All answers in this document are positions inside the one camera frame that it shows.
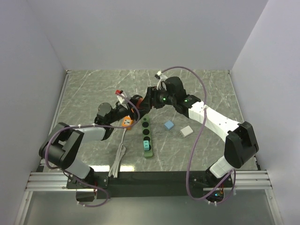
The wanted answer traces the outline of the red cube socket adapter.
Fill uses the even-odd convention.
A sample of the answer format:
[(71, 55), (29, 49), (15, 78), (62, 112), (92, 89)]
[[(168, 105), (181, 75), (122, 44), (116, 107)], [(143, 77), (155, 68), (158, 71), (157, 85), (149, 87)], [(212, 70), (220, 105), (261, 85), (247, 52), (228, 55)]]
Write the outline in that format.
[(139, 98), (139, 100), (137, 101), (137, 103), (135, 105), (137, 109), (141, 108), (140, 105), (141, 105), (142, 102), (143, 102), (143, 98), (141, 97), (141, 98)]

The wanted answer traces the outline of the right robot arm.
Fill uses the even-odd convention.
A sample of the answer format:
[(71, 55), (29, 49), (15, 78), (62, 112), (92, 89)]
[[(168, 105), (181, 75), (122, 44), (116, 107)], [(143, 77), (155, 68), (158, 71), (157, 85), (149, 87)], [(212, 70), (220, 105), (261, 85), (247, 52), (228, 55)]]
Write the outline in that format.
[(189, 95), (177, 76), (166, 77), (157, 73), (156, 86), (148, 87), (139, 108), (148, 113), (152, 108), (171, 105), (176, 112), (203, 124), (217, 134), (225, 143), (224, 154), (207, 169), (206, 183), (216, 187), (222, 177), (232, 169), (241, 168), (259, 150), (253, 126), (249, 122), (239, 123), (208, 107), (201, 99)]

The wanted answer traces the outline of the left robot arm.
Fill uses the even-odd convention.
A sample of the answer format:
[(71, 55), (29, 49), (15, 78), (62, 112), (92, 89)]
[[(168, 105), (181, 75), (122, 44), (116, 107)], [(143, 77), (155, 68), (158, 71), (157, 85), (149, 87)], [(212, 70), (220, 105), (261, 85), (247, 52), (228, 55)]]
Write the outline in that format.
[(123, 92), (117, 94), (118, 102), (115, 107), (102, 103), (98, 107), (94, 123), (91, 125), (71, 126), (58, 123), (39, 149), (39, 156), (45, 160), (50, 169), (62, 171), (77, 178), (82, 188), (95, 185), (94, 169), (76, 158), (82, 143), (106, 140), (113, 130), (112, 123), (126, 116), (138, 121), (151, 108), (151, 101), (139, 95), (127, 98)]

